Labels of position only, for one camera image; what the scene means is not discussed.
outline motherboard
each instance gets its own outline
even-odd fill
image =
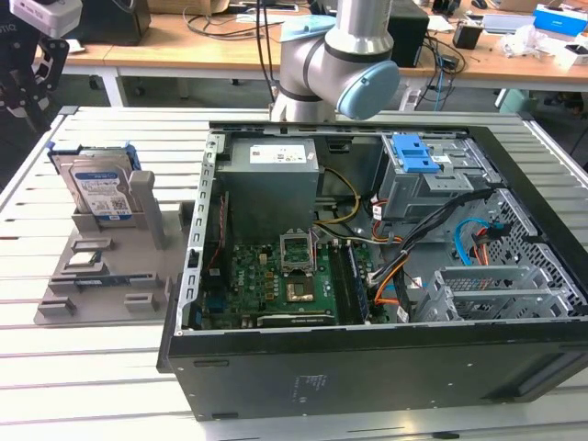
[[[341,324],[368,316],[366,276],[373,264],[365,245],[291,234],[280,243],[234,245],[230,268],[229,288],[205,296],[211,329]]]

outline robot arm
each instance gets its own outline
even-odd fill
[[[57,87],[69,50],[60,36],[81,13],[81,0],[0,0],[0,109],[27,118],[36,131],[50,127],[47,92]],[[42,60],[33,72],[38,46]]]
[[[334,111],[368,119],[398,88],[388,32],[392,0],[339,0],[333,17],[309,16],[282,28],[280,87],[273,121],[323,122]]]

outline blue box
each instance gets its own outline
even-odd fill
[[[573,37],[583,32],[588,25],[588,14],[565,11],[558,7],[550,8],[545,5],[537,5],[533,15],[535,16],[535,28],[551,30]]]

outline white device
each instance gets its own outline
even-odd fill
[[[10,12],[53,39],[58,39],[80,23],[82,0],[57,0],[42,5],[34,0],[10,0]]]

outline aluminum slotted table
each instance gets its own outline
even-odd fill
[[[538,401],[199,424],[173,375],[155,370],[162,324],[41,328],[37,303],[74,209],[43,146],[131,141],[156,173],[163,210],[195,198],[209,121],[266,120],[262,110],[82,107],[57,117],[0,197],[0,439],[339,440],[588,438],[588,371]],[[488,127],[588,248],[588,177],[535,122],[471,113],[383,113],[378,122]]]

